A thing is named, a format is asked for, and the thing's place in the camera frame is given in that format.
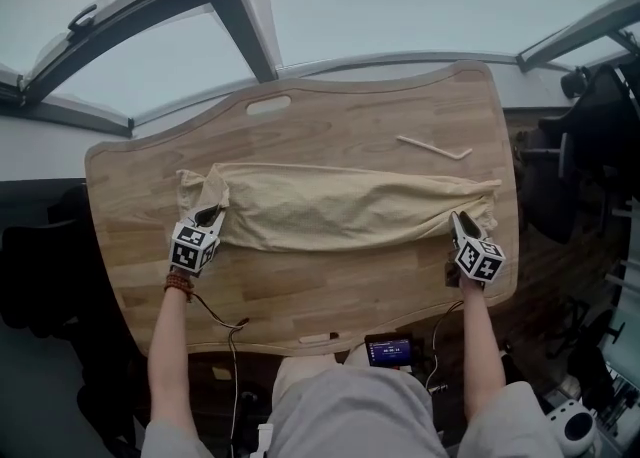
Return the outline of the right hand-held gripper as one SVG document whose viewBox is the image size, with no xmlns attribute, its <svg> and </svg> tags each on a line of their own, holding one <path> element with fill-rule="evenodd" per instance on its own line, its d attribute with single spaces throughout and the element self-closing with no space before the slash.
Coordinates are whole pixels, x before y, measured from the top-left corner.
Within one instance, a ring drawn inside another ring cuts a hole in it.
<svg viewBox="0 0 640 458">
<path fill-rule="evenodd" d="M 501 247 L 486 240 L 488 234 L 485 229 L 466 211 L 452 211 L 449 228 L 457 259 L 465 254 L 477 254 L 479 262 L 472 275 L 480 280 L 494 281 L 506 261 Z"/>
</svg>

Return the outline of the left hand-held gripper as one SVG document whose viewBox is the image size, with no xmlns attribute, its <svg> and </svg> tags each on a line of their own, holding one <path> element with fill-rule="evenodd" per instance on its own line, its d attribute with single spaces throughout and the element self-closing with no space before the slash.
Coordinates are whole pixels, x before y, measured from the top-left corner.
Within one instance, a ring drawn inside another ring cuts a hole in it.
<svg viewBox="0 0 640 458">
<path fill-rule="evenodd" d="M 220 205 L 199 206 L 179 221 L 173 230 L 169 265 L 199 277 L 220 245 L 220 230 L 226 210 Z"/>
</svg>

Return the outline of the beige cloth garment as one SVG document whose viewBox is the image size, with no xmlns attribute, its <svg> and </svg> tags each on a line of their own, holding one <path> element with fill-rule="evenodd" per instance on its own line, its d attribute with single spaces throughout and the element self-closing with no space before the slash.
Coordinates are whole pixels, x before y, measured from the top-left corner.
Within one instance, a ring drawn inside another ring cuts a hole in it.
<svg viewBox="0 0 640 458">
<path fill-rule="evenodd" d="M 496 228 L 498 180 L 267 163 L 182 169 L 177 205 L 186 217 L 220 206 L 225 244 L 268 252 L 338 252 L 444 235 L 453 212 Z"/>
</svg>

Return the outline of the person's right forearm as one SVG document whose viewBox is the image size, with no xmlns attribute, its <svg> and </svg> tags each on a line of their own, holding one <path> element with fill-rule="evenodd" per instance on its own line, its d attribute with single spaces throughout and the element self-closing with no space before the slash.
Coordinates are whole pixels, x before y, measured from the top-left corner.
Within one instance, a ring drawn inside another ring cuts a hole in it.
<svg viewBox="0 0 640 458">
<path fill-rule="evenodd" d="M 480 285 L 460 278 L 464 326 L 464 410 L 468 421 L 505 387 L 504 368 Z"/>
</svg>

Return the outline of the person's left forearm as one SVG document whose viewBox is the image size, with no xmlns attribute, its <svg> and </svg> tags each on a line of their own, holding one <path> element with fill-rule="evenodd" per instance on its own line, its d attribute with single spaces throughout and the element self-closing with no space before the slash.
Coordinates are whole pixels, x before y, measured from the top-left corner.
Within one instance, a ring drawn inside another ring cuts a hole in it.
<svg viewBox="0 0 640 458">
<path fill-rule="evenodd" d="M 165 291 L 148 354 L 148 381 L 151 419 L 196 437 L 189 395 L 186 305 L 183 291 Z"/>
</svg>

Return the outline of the person's right hand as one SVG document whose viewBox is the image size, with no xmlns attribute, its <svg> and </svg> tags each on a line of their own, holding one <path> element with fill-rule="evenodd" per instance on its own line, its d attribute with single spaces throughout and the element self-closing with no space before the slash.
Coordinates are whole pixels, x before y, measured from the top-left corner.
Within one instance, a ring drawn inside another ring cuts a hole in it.
<svg viewBox="0 0 640 458">
<path fill-rule="evenodd" d="M 468 278 L 476 282 L 482 290 L 485 289 L 486 282 L 475 278 L 472 273 L 479 262 L 477 254 L 465 254 L 460 260 L 458 253 L 451 251 L 445 263 L 445 285 L 452 288 L 459 288 L 462 278 Z"/>
</svg>

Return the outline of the small blue-screen monitor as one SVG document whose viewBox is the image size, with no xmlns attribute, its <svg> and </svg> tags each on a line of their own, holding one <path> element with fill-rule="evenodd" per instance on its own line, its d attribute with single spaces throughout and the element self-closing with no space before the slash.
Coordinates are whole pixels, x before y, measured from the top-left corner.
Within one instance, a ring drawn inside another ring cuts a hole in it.
<svg viewBox="0 0 640 458">
<path fill-rule="evenodd" d="M 367 335 L 364 340 L 369 365 L 380 368 L 410 366 L 413 359 L 413 337 L 408 333 Z"/>
</svg>

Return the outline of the black mesh headrest office chair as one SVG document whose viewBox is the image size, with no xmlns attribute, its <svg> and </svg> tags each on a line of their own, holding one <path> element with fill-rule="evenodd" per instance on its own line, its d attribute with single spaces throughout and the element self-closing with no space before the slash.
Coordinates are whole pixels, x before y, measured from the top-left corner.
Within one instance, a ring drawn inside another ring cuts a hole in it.
<svg viewBox="0 0 640 458">
<path fill-rule="evenodd" d="M 544 117 L 513 147 L 520 227 L 569 242 L 578 213 L 606 229 L 614 195 L 640 198 L 640 110 L 611 65 L 588 77 L 565 114 Z"/>
</svg>

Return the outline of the black-framed hinged window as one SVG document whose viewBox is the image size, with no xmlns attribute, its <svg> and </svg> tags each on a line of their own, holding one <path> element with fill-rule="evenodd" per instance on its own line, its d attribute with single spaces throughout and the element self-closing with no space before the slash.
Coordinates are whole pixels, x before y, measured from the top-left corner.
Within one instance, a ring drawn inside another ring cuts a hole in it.
<svg viewBox="0 0 640 458">
<path fill-rule="evenodd" d="M 94 25 L 69 22 L 96 3 Z M 269 0 L 0 0 L 0 115 L 128 137 L 277 78 Z"/>
</svg>

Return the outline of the person's beige trousers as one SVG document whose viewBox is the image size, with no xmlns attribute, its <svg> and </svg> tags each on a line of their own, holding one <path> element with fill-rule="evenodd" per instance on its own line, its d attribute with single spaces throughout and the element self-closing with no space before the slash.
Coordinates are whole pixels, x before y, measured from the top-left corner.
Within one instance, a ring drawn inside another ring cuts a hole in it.
<svg viewBox="0 0 640 458">
<path fill-rule="evenodd" d="M 350 350 L 342 364 L 359 368 L 369 367 L 365 345 L 361 344 Z M 342 364 L 337 360 L 335 354 L 285 357 L 279 366 L 274 382 L 272 404 L 276 405 L 286 391 L 297 382 L 313 378 Z"/>
</svg>

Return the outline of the person's grey shirt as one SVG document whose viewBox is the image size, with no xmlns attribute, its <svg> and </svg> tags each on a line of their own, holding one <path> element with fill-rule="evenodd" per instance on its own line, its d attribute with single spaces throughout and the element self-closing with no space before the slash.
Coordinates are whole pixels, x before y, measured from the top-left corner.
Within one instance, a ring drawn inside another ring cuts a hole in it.
<svg viewBox="0 0 640 458">
<path fill-rule="evenodd" d="M 292 385 L 269 419 L 266 458 L 449 458 L 414 377 L 337 366 Z M 564 458 L 531 386 L 500 389 L 469 423 L 457 458 Z"/>
</svg>

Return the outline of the white dome-shaped device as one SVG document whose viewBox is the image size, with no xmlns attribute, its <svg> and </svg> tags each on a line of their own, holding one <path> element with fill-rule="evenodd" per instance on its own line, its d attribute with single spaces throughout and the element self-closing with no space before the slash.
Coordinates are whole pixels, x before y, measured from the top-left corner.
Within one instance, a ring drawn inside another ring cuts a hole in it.
<svg viewBox="0 0 640 458">
<path fill-rule="evenodd" d="M 578 401 L 565 401 L 547 415 L 547 420 L 566 458 L 582 456 L 594 444 L 596 424 L 593 415 Z"/>
</svg>

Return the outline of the grey-framed window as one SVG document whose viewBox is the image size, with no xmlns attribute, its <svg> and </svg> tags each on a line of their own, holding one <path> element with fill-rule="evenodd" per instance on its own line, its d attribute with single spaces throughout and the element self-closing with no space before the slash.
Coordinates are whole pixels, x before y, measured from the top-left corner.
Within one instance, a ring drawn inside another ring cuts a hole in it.
<svg viewBox="0 0 640 458">
<path fill-rule="evenodd" d="M 640 23 L 640 0 L 610 0 L 515 57 L 522 72 L 547 64 L 603 37 L 639 56 L 640 42 L 628 31 Z"/>
</svg>

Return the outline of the white hanging tag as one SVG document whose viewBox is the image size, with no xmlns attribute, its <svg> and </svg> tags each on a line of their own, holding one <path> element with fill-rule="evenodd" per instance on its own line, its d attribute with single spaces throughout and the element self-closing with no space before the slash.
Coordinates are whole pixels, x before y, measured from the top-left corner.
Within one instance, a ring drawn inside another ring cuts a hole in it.
<svg viewBox="0 0 640 458">
<path fill-rule="evenodd" d="M 252 454 L 252 458 L 266 458 L 272 443 L 274 427 L 270 423 L 260 424 L 258 426 L 258 446 Z"/>
</svg>

